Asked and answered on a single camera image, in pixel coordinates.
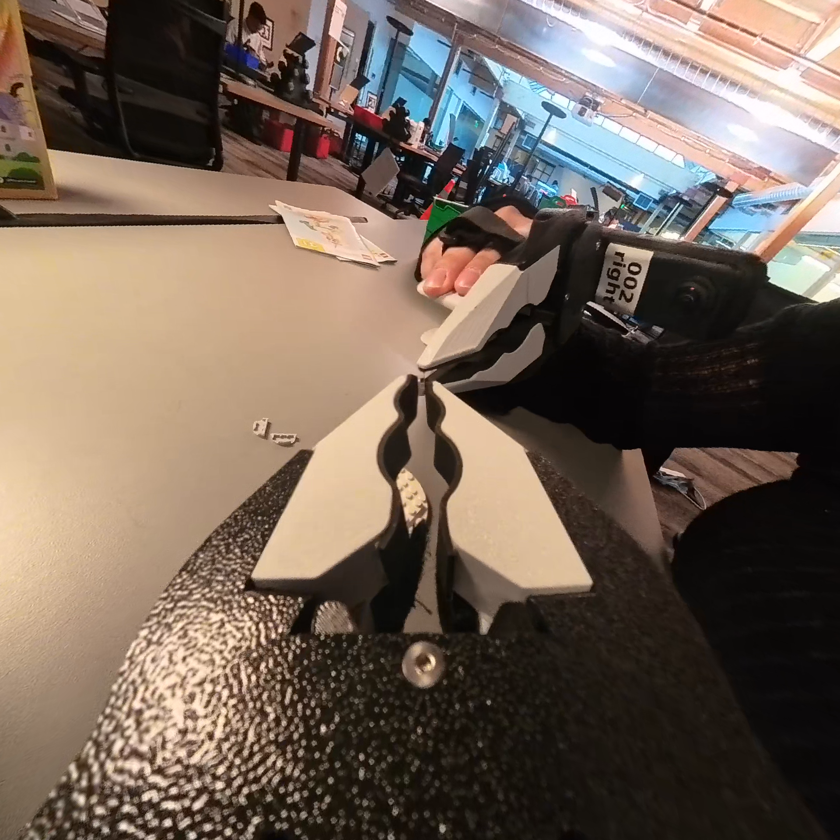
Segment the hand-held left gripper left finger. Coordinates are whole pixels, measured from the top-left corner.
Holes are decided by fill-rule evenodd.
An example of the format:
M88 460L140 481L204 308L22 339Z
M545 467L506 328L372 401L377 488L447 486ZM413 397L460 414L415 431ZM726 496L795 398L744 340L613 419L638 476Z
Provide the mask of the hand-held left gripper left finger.
M417 399L418 379L399 376L315 445L251 573L254 589L341 603L374 632L404 629L421 546L397 480Z

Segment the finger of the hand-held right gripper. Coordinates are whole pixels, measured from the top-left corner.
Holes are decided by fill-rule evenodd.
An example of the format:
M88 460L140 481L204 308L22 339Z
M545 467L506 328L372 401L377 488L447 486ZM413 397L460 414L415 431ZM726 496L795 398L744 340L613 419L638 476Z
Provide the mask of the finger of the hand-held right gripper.
M549 295L560 259L553 248L525 269L496 263L434 332L417 360L420 370L436 370L446 363L475 359L493 338L512 338L521 310L536 306Z
M427 391L432 391L434 383L458 394L509 384L537 363L545 343L545 329L540 322L515 322L476 353L433 369L427 375Z

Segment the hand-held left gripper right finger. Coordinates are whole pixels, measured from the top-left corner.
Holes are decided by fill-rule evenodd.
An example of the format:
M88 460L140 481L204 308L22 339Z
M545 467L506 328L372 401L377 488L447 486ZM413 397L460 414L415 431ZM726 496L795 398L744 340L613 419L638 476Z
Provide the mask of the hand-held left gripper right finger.
M436 595L443 631L486 634L500 609L582 595L593 581L529 452L439 383L425 387L437 514Z

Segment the round cream lego plate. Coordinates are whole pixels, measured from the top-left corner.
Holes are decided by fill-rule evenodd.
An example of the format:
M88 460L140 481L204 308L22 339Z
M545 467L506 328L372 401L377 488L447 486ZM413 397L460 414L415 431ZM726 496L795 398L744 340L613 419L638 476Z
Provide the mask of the round cream lego plate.
M403 468L395 479L399 491L406 529L412 535L417 529L427 524L429 503L421 483L407 468Z

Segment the lego instruction booklet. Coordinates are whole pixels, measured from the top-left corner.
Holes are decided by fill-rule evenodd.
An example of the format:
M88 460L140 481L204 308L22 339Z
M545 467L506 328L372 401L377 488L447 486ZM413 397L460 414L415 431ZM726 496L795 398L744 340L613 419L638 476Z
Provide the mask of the lego instruction booklet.
M347 217L281 202L269 205L269 209L280 217L297 248L357 265L380 265Z
M330 234L329 241L333 245L334 257L341 261L349 261L357 265L392 265L396 258L385 252L382 248L372 243L368 238L356 234L358 248L345 241L347 237L339 234Z

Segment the yellow lego set box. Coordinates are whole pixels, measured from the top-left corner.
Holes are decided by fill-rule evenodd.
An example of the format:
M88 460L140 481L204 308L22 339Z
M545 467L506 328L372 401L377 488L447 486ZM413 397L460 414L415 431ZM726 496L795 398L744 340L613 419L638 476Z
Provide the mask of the yellow lego set box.
M1 194L58 197L17 1L1 2Z

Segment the person's right hand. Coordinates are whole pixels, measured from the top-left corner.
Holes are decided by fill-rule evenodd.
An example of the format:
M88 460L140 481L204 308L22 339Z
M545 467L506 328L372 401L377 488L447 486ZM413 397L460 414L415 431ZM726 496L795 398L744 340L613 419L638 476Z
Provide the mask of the person's right hand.
M464 296L491 266L501 263L529 236L533 218L515 206L468 211L437 231L423 246L415 278L425 295Z

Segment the stack of green trays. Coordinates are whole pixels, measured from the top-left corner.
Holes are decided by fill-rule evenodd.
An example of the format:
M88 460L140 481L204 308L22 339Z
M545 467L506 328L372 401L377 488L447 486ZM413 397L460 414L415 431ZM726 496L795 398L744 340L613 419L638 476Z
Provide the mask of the stack of green trays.
M420 216L420 219L425 222L423 245L468 209L468 204L455 202L446 197L435 196Z

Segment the black office chair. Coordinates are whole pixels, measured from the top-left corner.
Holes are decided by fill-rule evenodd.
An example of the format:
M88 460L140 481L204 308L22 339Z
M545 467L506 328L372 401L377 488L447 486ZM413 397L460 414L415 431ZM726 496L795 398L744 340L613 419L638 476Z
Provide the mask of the black office chair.
M219 172L227 18L217 1L111 1L104 81L112 127L136 160Z

